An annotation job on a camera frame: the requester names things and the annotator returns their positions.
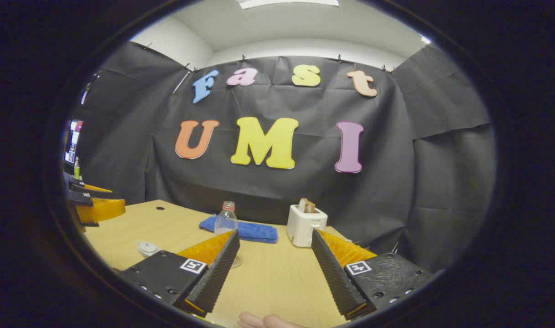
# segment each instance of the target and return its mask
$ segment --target blue microfiber cloth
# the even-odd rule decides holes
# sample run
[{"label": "blue microfiber cloth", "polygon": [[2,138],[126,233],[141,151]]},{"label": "blue microfiber cloth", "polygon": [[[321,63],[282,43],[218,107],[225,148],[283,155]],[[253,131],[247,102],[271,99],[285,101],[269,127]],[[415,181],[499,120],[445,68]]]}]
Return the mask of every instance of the blue microfiber cloth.
[{"label": "blue microfiber cloth", "polygon": [[[199,224],[200,229],[214,232],[214,221],[216,216],[204,220]],[[261,243],[277,243],[277,229],[263,224],[239,221],[239,239],[244,241],[260,241]]]}]

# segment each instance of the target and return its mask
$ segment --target orange letter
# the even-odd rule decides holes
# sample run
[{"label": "orange letter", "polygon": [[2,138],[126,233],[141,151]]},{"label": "orange letter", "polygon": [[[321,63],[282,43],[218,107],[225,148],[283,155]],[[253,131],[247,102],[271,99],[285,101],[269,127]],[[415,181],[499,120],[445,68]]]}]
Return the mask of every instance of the orange letter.
[{"label": "orange letter", "polygon": [[349,72],[348,77],[352,77],[352,81],[354,82],[354,89],[358,91],[363,96],[374,97],[378,94],[376,89],[371,89],[368,86],[369,82],[374,81],[372,77],[365,75],[363,71],[354,71]]},{"label": "orange letter", "polygon": [[213,134],[213,129],[219,126],[219,121],[204,121],[204,129],[202,135],[200,135],[198,146],[188,148],[188,139],[190,139],[192,129],[194,129],[198,124],[199,123],[197,121],[184,121],[180,124],[180,133],[178,133],[174,149],[176,150],[176,154],[181,158],[195,159],[202,156],[209,146],[210,136]]}]

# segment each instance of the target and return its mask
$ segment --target table surface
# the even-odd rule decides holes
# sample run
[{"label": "table surface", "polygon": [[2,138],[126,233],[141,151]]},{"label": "table surface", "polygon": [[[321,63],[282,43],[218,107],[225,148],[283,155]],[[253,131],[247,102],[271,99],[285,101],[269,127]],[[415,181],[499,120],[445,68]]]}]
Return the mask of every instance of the table surface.
[{"label": "table surface", "polygon": [[[165,201],[149,201],[126,206],[125,214],[102,221],[99,227],[88,227],[85,235],[109,266],[125,270],[143,259],[136,241],[150,241],[177,253],[214,237],[212,232],[198,228],[209,216]],[[346,322],[312,249],[294,246],[285,225],[270,226],[277,229],[276,244],[240,241],[238,256],[243,263],[229,271],[214,310],[206,319],[237,328],[238,315],[248,311],[260,318],[275,313],[313,328]],[[331,226],[326,231],[344,237]]]}]

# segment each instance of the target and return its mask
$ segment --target finger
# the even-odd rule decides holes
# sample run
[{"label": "finger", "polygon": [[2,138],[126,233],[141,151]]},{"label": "finger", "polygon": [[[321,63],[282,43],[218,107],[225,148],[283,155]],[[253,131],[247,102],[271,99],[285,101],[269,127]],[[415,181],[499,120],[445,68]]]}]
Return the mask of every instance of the finger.
[{"label": "finger", "polygon": [[257,327],[251,326],[250,324],[246,324],[246,323],[242,322],[241,320],[239,320],[239,321],[237,322],[237,324],[238,324],[241,328],[257,328]]},{"label": "finger", "polygon": [[269,315],[263,318],[263,323],[267,328],[303,328],[297,324],[285,321],[277,315]]},{"label": "finger", "polygon": [[254,326],[254,328],[267,328],[263,323],[263,319],[257,318],[249,312],[243,312],[240,314],[239,319],[250,326]]}]

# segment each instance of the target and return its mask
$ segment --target ceiling light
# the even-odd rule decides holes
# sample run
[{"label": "ceiling light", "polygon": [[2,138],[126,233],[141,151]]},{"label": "ceiling light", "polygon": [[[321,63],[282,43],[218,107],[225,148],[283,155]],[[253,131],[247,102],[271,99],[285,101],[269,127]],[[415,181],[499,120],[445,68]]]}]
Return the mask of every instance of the ceiling light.
[{"label": "ceiling light", "polygon": [[237,0],[243,9],[274,4],[319,4],[338,7],[338,0]]}]

